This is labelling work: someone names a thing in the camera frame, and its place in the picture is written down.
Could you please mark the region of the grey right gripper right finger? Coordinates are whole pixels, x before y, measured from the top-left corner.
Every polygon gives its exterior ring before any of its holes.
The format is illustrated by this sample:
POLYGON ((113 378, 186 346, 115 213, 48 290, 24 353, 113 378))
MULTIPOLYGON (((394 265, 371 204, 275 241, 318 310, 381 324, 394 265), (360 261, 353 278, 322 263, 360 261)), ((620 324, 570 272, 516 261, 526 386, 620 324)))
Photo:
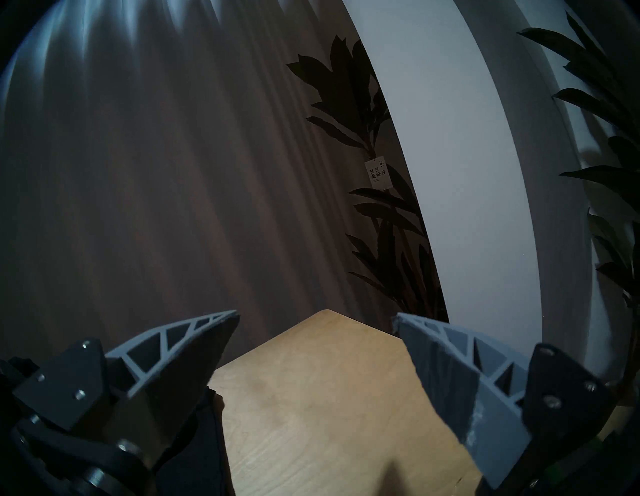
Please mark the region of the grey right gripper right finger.
POLYGON ((545 472, 594 439, 613 394, 555 345, 530 358, 409 313, 392 319, 431 406, 482 474, 477 489, 546 489, 545 472))

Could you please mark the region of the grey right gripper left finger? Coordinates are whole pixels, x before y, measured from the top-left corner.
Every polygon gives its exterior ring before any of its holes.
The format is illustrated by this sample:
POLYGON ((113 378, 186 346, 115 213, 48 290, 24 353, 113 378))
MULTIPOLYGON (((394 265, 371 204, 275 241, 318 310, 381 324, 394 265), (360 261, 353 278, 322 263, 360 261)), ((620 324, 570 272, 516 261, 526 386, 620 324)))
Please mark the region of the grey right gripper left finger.
POLYGON ((149 329, 104 351, 84 338, 13 389, 18 407, 64 435, 126 440, 153 465, 204 395, 234 333, 236 310, 149 329))

